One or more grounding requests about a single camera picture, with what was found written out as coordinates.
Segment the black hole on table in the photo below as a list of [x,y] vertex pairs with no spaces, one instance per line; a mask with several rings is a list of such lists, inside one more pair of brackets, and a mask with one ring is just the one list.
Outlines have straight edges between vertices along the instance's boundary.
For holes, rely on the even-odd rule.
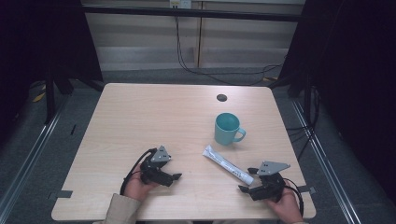
[[224,95],[224,94],[219,94],[218,95],[218,101],[220,101],[220,102],[227,101],[227,96]]

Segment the wall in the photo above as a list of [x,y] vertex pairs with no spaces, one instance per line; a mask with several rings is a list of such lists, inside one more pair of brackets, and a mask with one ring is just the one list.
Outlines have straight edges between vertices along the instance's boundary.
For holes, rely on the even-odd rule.
[[[300,14],[304,5],[301,0],[235,1],[193,1],[192,8]],[[165,0],[82,3],[169,7]],[[180,67],[175,18],[91,13],[86,17],[102,70]],[[199,18],[178,18],[178,24],[182,57],[188,67],[262,67],[282,63],[296,27],[295,22]]]

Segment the wooden table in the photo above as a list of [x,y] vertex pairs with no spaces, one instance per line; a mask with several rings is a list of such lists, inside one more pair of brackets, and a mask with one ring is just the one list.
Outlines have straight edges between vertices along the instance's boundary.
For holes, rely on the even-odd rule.
[[[220,102],[219,94],[227,101]],[[247,131],[228,147],[214,140],[215,118],[234,113]],[[142,220],[215,220],[276,218],[263,202],[242,193],[239,179],[202,155],[211,145],[228,161],[246,170],[263,160],[291,165],[281,172],[305,185],[300,166],[270,89],[194,85],[108,84],[93,113],[63,190],[55,220],[104,219],[113,193],[149,148],[164,145],[172,156],[163,170],[183,176],[168,188],[153,190],[138,211]],[[315,207],[303,193],[304,217]]]

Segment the black curtain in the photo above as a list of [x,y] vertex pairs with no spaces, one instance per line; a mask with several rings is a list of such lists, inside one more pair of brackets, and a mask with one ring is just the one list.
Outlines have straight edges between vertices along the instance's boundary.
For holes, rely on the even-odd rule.
[[30,85],[44,80],[48,71],[55,80],[84,78],[102,81],[84,12],[56,7],[62,4],[81,5],[79,0],[0,2],[2,139],[10,134],[12,120],[24,104]]
[[279,79],[290,96],[317,86],[340,134],[396,203],[396,2],[306,0],[303,14],[320,13],[330,20],[298,24]]

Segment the mug handle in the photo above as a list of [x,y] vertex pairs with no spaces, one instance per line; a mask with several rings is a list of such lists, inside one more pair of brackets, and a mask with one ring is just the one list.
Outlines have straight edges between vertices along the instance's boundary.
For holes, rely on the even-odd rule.
[[242,134],[242,137],[240,137],[240,138],[235,138],[235,139],[233,140],[233,142],[240,142],[242,139],[244,139],[245,135],[247,135],[247,131],[245,131],[245,129],[243,129],[243,128],[239,128],[239,129],[238,129],[238,132]]

